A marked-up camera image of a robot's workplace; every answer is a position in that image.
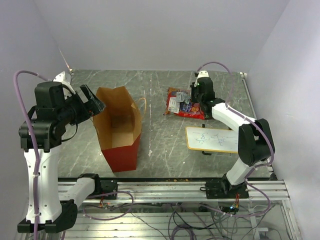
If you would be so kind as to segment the red candy bag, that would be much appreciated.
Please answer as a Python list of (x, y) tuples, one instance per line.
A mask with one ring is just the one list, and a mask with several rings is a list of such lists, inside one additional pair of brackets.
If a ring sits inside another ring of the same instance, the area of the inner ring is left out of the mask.
[(200, 104), (192, 103), (191, 101), (189, 104), (185, 104), (184, 102), (177, 102), (177, 92), (187, 92), (191, 95), (191, 91), (189, 89), (169, 87), (167, 89), (166, 108), (164, 115), (173, 114), (183, 118), (204, 120), (205, 116), (200, 109)]

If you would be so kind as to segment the silver green snack wrapper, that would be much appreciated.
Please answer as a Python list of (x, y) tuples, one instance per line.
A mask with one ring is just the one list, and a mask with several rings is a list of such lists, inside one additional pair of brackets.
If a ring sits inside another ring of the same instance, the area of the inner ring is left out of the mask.
[(185, 103), (188, 105), (191, 101), (191, 94), (184, 91), (177, 91), (176, 92), (176, 101), (178, 103)]

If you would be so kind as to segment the red paper bag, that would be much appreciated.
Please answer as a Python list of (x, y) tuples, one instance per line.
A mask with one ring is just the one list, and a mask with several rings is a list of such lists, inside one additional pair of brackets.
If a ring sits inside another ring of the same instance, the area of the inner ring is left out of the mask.
[(143, 112), (125, 86), (99, 87), (96, 96), (105, 109), (93, 117), (93, 125), (101, 152), (113, 173), (134, 171), (137, 168), (138, 151), (142, 134)]

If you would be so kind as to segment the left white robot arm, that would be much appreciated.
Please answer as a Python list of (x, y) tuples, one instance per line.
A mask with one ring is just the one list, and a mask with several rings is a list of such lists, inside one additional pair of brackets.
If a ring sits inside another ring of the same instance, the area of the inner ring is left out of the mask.
[(87, 197), (96, 199), (102, 193), (99, 175), (83, 173), (66, 193), (59, 194), (58, 160), (66, 126), (77, 127), (106, 107), (86, 84), (80, 89), (86, 102), (61, 82), (42, 82), (34, 89), (36, 104), (28, 111), (18, 131), (29, 184), (28, 210), (17, 225), (19, 233), (68, 230), (75, 224), (83, 201)]

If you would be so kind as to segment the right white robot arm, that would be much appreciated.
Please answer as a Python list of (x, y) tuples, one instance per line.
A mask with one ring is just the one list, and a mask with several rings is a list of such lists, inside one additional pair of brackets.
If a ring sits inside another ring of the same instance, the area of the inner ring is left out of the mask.
[(235, 197), (245, 191), (248, 185), (245, 180), (255, 168), (267, 166), (267, 160), (274, 160), (270, 125), (266, 119), (248, 117), (217, 98), (208, 75), (198, 74), (190, 87), (191, 100), (199, 104), (205, 117), (218, 120), (237, 133), (238, 159), (219, 180), (221, 186), (216, 190), (219, 197)]

